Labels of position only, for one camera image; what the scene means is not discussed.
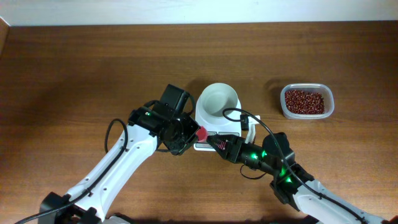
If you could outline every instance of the wire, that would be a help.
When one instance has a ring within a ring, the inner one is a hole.
[[[196,108],[195,99],[193,98],[193,96],[191,94],[189,95],[189,98],[191,99],[192,110],[187,113],[188,116],[190,116],[195,111],[195,108]]]
[[[152,105],[154,105],[155,103],[160,103],[160,102],[159,102],[159,100],[151,100],[151,101],[147,102],[146,104],[144,104],[144,106],[149,108]]]
[[[244,178],[247,178],[247,179],[249,179],[249,180],[258,180],[258,179],[261,179],[262,177],[264,177],[267,173],[263,173],[263,174],[261,174],[260,176],[258,176],[258,177],[248,177],[248,176],[246,176],[246,175],[244,175],[243,173],[242,173],[242,169],[243,169],[243,167],[244,167],[245,165],[243,164],[242,166],[241,166],[241,169],[239,170],[240,171],[240,173],[241,173],[241,175],[244,177]]]
[[[125,141],[124,141],[124,143],[123,143],[123,146],[122,146],[120,152],[119,152],[119,153],[116,155],[116,157],[109,163],[109,165],[108,165],[108,166],[105,168],[105,170],[99,175],[99,177],[98,177],[87,189],[85,189],[85,191],[84,191],[79,197],[77,197],[77,198],[73,199],[72,201],[68,202],[66,205],[63,205],[63,206],[58,207],[58,208],[53,208],[53,209],[50,209],[50,210],[47,210],[47,211],[44,211],[44,212],[40,212],[40,213],[35,214],[35,215],[31,215],[31,216],[29,216],[29,217],[27,217],[27,218],[24,218],[24,219],[22,219],[22,220],[16,222],[15,224],[27,223],[27,222],[29,222],[29,221],[35,220],[36,218],[40,218],[40,217],[49,215],[49,214],[54,213],[54,212],[60,212],[61,210],[63,210],[63,209],[65,209],[65,208],[68,208],[68,207],[74,205],[74,204],[77,203],[79,200],[81,200],[82,198],[86,197],[86,195],[88,195],[88,194],[95,188],[95,186],[101,181],[101,179],[106,175],[106,173],[112,168],[112,166],[116,163],[116,161],[122,156],[123,152],[126,150],[126,147],[127,147],[127,142],[128,142],[128,139],[129,139],[129,136],[128,136],[128,133],[127,133],[127,126],[126,126],[126,124],[124,124],[124,122],[123,122],[122,120],[120,120],[120,119],[118,119],[118,118],[113,119],[112,122],[109,124],[108,130],[106,131],[105,139],[108,139],[109,132],[110,132],[110,130],[111,130],[113,124],[114,124],[116,121],[120,122],[120,123],[122,124],[122,126],[123,126],[124,137],[125,137],[124,139],[125,139]]]
[[[268,128],[268,126],[262,122],[260,119],[256,118],[256,116],[254,116],[253,114],[251,114],[250,112],[247,112],[245,110],[239,109],[239,108],[226,108],[223,110],[223,116],[230,120],[230,121],[235,121],[235,122],[240,122],[241,120],[237,120],[237,119],[231,119],[229,117],[227,117],[225,115],[225,112],[227,111],[239,111],[241,113],[244,113],[248,116],[250,116],[251,118],[253,118],[254,120],[256,120],[259,124],[261,124],[262,127],[264,127],[267,132],[271,135],[271,138],[274,140],[276,147],[278,148],[279,154],[282,157],[282,162],[284,163],[284,165],[286,166],[287,170],[290,171],[290,173],[292,174],[292,176],[298,181],[300,182],[300,184],[302,184],[306,189],[308,189],[310,192],[312,192],[313,194],[319,196],[320,199],[326,199],[328,201],[330,201],[331,203],[334,203],[335,205],[341,207],[342,209],[346,210],[347,212],[349,212],[350,214],[352,214],[356,219],[358,219],[362,224],[367,224],[365,221],[365,217],[360,217],[357,213],[355,213],[354,211],[352,211],[351,209],[349,209],[347,206],[343,205],[342,203],[326,196],[325,194],[322,194],[320,192],[317,192],[316,190],[313,190],[311,187],[309,187],[306,183],[304,183],[297,175],[295,172],[293,172],[292,168],[289,166],[289,163],[287,162],[284,153],[282,152],[282,149],[280,148],[279,142],[278,140],[276,140],[276,137],[274,136],[274,133]],[[276,187],[276,180],[277,178],[274,178],[274,187]]]
[[[123,122],[121,119],[116,118],[116,119],[113,119],[113,120],[110,122],[110,124],[109,124],[109,126],[108,126],[108,129],[106,130],[106,134],[105,134],[105,144],[104,144],[105,153],[108,153],[108,138],[109,138],[109,133],[111,132],[111,129],[112,129],[113,124],[114,124],[115,122],[117,122],[117,121],[118,121],[119,123],[122,124],[123,130],[124,130],[124,144],[123,144],[123,147],[127,147],[128,134],[127,134],[127,127],[126,127],[126,124],[124,124],[124,122]]]

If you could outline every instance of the red object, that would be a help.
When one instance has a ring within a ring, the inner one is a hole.
[[[295,114],[323,114],[325,104],[320,93],[289,90],[285,93],[287,109]]]
[[[198,142],[206,142],[207,139],[207,130],[205,127],[201,126],[200,129],[197,131]]]

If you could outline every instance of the wooden table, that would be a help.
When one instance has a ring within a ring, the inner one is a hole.
[[[84,178],[104,156],[113,118],[127,120],[168,83],[197,99],[214,82],[231,85],[244,109],[285,132],[296,161],[332,192],[390,219],[398,214],[397,71],[398,22],[12,27],[0,59],[0,222],[38,212],[49,192],[63,195]],[[303,82],[330,87],[331,117],[283,117],[281,89]],[[257,127],[256,143],[265,135]],[[276,199],[270,176],[247,180],[239,167],[214,152],[155,153],[108,214],[305,216]]]

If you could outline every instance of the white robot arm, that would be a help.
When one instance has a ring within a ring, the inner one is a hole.
[[[183,112],[191,99],[193,109]],[[195,110],[193,97],[186,91],[168,85],[160,100],[146,103],[129,116],[128,125],[120,119],[123,133],[97,166],[63,196],[53,192],[40,205],[40,213],[19,222],[38,218],[39,224],[71,223],[79,217],[79,224],[102,223],[113,200],[134,171],[163,143],[167,149],[159,151],[181,155],[198,137],[198,123],[190,117]]]
[[[94,208],[96,210],[96,216],[102,219],[102,221],[104,221],[109,207],[123,185],[130,179],[134,171],[136,171],[157,148],[157,138],[149,135],[149,130],[138,125],[127,125],[127,131],[129,133],[129,139],[124,138],[123,132],[117,143],[104,156],[101,162],[99,162],[83,180],[67,192],[67,194],[71,196],[70,200],[74,200],[80,196],[119,154],[123,143],[127,141],[127,149],[125,149],[112,168],[90,194],[75,203],[77,207],[84,210]]]
[[[313,190],[317,192],[322,192],[324,195],[332,198],[333,200],[338,201],[344,206],[348,207],[355,214],[358,214],[360,217],[363,217],[363,220],[368,224],[380,224],[384,221],[383,218],[368,214],[354,205],[348,203],[342,198],[337,197],[333,193],[331,193],[328,189],[326,189],[318,180],[307,181],[306,184],[311,187]],[[324,224],[357,224],[361,223],[358,219],[356,219],[353,214],[350,214],[345,209],[337,206],[336,204],[330,202],[326,199],[321,199],[319,196],[315,195],[309,189],[304,186],[300,186],[297,189],[297,193],[293,195],[293,199],[297,205],[297,208],[307,214],[310,215],[317,220],[319,223]]]

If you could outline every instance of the white wall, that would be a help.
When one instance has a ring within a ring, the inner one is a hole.
[[[398,20],[398,0],[0,0],[11,26]]]

